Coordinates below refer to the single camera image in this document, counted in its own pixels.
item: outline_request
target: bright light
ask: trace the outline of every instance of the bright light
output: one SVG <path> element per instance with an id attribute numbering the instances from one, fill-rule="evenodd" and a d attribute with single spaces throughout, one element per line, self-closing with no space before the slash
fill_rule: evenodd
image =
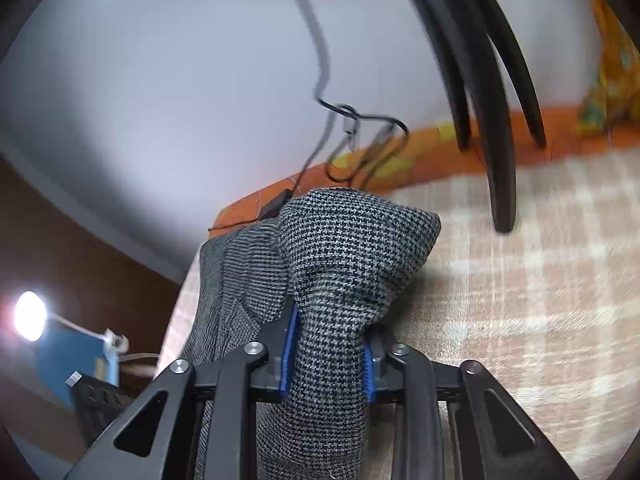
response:
<path id="1" fill-rule="evenodd" d="M 18 333 L 29 341 L 37 341 L 47 322 L 44 302 L 30 290 L 18 298 L 14 309 L 14 325 Z"/>

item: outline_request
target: gray garment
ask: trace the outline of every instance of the gray garment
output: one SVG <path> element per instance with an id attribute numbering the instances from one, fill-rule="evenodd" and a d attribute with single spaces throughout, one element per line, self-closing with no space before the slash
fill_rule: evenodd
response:
<path id="1" fill-rule="evenodd" d="M 369 420 L 362 334 L 420 269 L 437 215 L 353 189 L 316 189 L 280 217 L 207 242 L 198 312 L 183 357 L 224 357 L 280 315 L 290 290 L 300 313 L 289 397 L 259 410 L 260 475 L 354 479 Z M 202 474 L 210 408 L 200 435 Z"/>

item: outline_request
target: triangular cutout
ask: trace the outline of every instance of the triangular cutout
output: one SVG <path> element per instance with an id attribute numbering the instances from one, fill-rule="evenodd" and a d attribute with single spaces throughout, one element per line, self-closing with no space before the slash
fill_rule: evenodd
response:
<path id="1" fill-rule="evenodd" d="M 115 447 L 141 457 L 149 456 L 167 397 L 165 390 L 156 393 L 116 437 Z"/>
<path id="2" fill-rule="evenodd" d="M 484 391 L 484 403 L 492 430 L 494 430 L 495 443 L 501 455 L 511 456 L 535 447 L 536 442 L 529 431 L 493 390 Z"/>

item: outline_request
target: beige plaid fabric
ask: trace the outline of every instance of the beige plaid fabric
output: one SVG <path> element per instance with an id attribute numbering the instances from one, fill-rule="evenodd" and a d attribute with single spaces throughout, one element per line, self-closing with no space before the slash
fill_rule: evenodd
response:
<path id="1" fill-rule="evenodd" d="M 393 310 L 398 338 L 440 362 L 483 362 L 580 478 L 606 478 L 640 426 L 640 150 L 519 170 L 508 236 L 494 232 L 482 176 L 390 198 L 442 220 Z M 160 369 L 188 336 L 197 274 L 196 261 Z M 389 478 L 388 415 L 374 415 L 364 478 Z"/>

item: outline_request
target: black cable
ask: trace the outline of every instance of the black cable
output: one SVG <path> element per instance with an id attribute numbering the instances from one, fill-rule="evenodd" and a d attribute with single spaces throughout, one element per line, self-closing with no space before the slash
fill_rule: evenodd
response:
<path id="1" fill-rule="evenodd" d="M 356 177 L 356 175 L 367 164 L 370 164 L 374 160 L 376 160 L 380 156 L 380 154 L 384 151 L 388 143 L 391 141 L 391 139 L 393 139 L 394 131 L 396 127 L 400 128 L 404 133 L 404 136 L 402 137 L 402 141 L 398 144 L 398 146 L 395 149 L 393 149 L 390 153 L 388 153 L 386 156 L 384 156 L 382 159 L 378 160 L 370 169 L 369 173 L 360 184 L 360 189 L 363 189 L 367 185 L 367 182 L 369 181 L 369 179 L 373 176 L 373 174 L 376 173 L 377 169 L 380 166 L 385 164 L 390 158 L 392 158 L 393 156 L 396 156 L 398 153 L 400 153 L 404 149 L 404 147 L 406 146 L 409 140 L 409 129 L 406 127 L 406 125 L 402 121 L 399 121 L 394 117 L 380 116 L 380 115 L 361 115 L 351 106 L 332 105 L 324 100 L 323 95 L 329 83 L 329 75 L 330 75 L 329 52 L 326 46 L 326 40 L 324 38 L 324 34 L 322 33 L 322 28 L 320 26 L 320 23 L 318 22 L 318 17 L 314 12 L 313 6 L 311 4 L 311 0 L 295 0 L 295 1 L 298 6 L 298 9 L 300 10 L 300 14 L 305 20 L 306 27 L 309 30 L 309 34 L 311 35 L 311 39 L 313 41 L 313 44 L 316 50 L 316 55 L 318 56 L 318 65 L 319 65 L 320 72 L 318 75 L 318 81 L 316 82 L 316 86 L 314 88 L 314 99 L 316 100 L 316 102 L 318 102 L 320 105 L 322 105 L 324 108 L 327 108 L 330 111 L 329 116 L 327 117 L 324 132 L 322 133 L 322 137 L 320 138 L 318 145 L 314 149 L 312 156 L 309 159 L 307 159 L 307 161 L 305 162 L 305 165 L 303 166 L 300 172 L 300 175 L 298 176 L 298 179 L 296 181 L 296 187 L 298 186 L 300 179 L 302 178 L 302 175 L 305 173 L 308 166 L 311 164 L 313 158 L 315 158 L 315 156 L 320 152 L 322 147 L 326 144 L 328 135 L 331 132 L 331 129 L 329 128 L 329 126 L 330 124 L 333 125 L 332 118 L 335 117 L 335 114 L 338 114 L 352 120 L 354 125 L 353 125 L 353 129 L 349 132 L 350 134 L 332 152 L 329 159 L 324 165 L 324 172 L 332 182 L 337 182 L 337 183 L 347 182 L 348 185 L 351 186 L 353 179 Z M 354 139 L 357 136 L 361 121 L 383 121 L 386 124 L 384 124 L 380 128 L 373 142 L 363 154 L 359 164 L 357 165 L 355 170 L 353 170 L 353 173 L 351 173 L 348 177 L 345 177 L 345 178 L 334 177 L 331 174 L 329 168 L 332 166 L 334 158 L 342 151 L 342 149 L 345 147 L 348 140 Z"/>

